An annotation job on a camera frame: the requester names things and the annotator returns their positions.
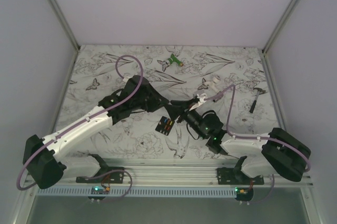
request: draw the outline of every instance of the butterfly print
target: butterfly print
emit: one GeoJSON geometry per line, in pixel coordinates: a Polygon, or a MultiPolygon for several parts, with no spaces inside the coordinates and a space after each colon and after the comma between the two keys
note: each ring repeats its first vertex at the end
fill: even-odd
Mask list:
{"type": "Polygon", "coordinates": [[[99,86],[99,85],[100,85],[100,83],[97,81],[97,78],[94,78],[92,85],[88,86],[86,88],[86,91],[88,91],[88,90],[96,90],[97,86],[99,86]]]}
{"type": "Polygon", "coordinates": [[[163,72],[166,71],[166,69],[170,66],[170,64],[166,60],[165,61],[157,60],[157,62],[162,65],[163,72]]]}
{"type": "Polygon", "coordinates": [[[198,90],[208,89],[209,88],[207,85],[205,85],[205,82],[206,82],[205,78],[202,78],[201,82],[202,82],[202,84],[201,84],[201,86],[198,87],[198,90]]]}

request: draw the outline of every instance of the white cable tie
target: white cable tie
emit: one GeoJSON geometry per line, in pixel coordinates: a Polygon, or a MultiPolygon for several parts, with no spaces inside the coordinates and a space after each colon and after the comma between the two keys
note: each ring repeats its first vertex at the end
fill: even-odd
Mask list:
{"type": "Polygon", "coordinates": [[[205,100],[207,98],[207,94],[203,93],[201,95],[197,95],[197,98],[199,99],[198,103],[194,104],[191,108],[190,111],[196,109],[197,107],[200,107],[202,104],[204,104],[207,100],[205,100]]]}

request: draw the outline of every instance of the hammer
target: hammer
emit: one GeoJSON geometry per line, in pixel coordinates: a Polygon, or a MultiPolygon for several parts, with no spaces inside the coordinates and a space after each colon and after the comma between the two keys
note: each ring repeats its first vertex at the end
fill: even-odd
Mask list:
{"type": "Polygon", "coordinates": [[[255,99],[254,99],[254,101],[253,101],[253,104],[252,104],[252,106],[251,106],[251,109],[249,110],[249,112],[250,112],[251,114],[254,112],[254,109],[255,109],[255,106],[256,106],[256,101],[257,101],[257,98],[259,97],[259,95],[260,95],[260,94],[265,94],[265,93],[266,93],[265,90],[263,90],[263,89],[261,89],[261,88],[258,88],[258,87],[253,88],[253,90],[257,90],[257,94],[256,94],[256,97],[255,97],[255,99]]]}

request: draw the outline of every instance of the gray floor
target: gray floor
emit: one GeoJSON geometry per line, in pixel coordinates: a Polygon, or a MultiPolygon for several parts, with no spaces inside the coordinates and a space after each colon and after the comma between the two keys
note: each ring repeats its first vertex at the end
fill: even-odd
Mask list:
{"type": "MultiPolygon", "coordinates": [[[[268,189],[256,189],[262,198],[268,189]]],[[[239,205],[234,199],[124,198],[91,204],[86,197],[36,197],[29,224],[83,223],[309,223],[299,189],[275,189],[263,203],[239,205]]]]}

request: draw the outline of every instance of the floral patterned mat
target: floral patterned mat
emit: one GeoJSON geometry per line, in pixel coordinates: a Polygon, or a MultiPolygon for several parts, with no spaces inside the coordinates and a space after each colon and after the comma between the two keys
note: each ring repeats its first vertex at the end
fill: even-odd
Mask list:
{"type": "MultiPolygon", "coordinates": [[[[215,84],[218,90],[235,84],[237,91],[230,120],[230,129],[234,132],[265,133],[277,126],[256,48],[84,45],[73,70],[58,120],[58,130],[85,115],[103,97],[124,87],[125,83],[115,71],[115,62],[125,54],[141,60],[144,77],[169,100],[187,100],[196,91],[204,91],[209,97],[215,95],[216,92],[205,84],[214,77],[219,80],[215,84]],[[163,65],[163,61],[172,53],[184,63],[183,67],[176,63],[170,67],[163,65]],[[254,113],[250,114],[256,95],[254,87],[262,88],[266,93],[259,96],[254,113]]],[[[139,67],[133,60],[125,58],[120,62],[120,72],[133,76],[139,74],[139,67]]],[[[204,113],[212,109],[225,123],[231,96],[232,91],[229,91],[219,101],[209,101],[197,111],[204,113]]],[[[208,150],[205,146],[207,140],[194,140],[186,130],[186,123],[176,123],[168,136],[155,131],[162,116],[168,117],[164,108],[151,114],[132,114],[83,141],[69,155],[91,153],[104,158],[132,159],[222,158],[208,150]]]]}

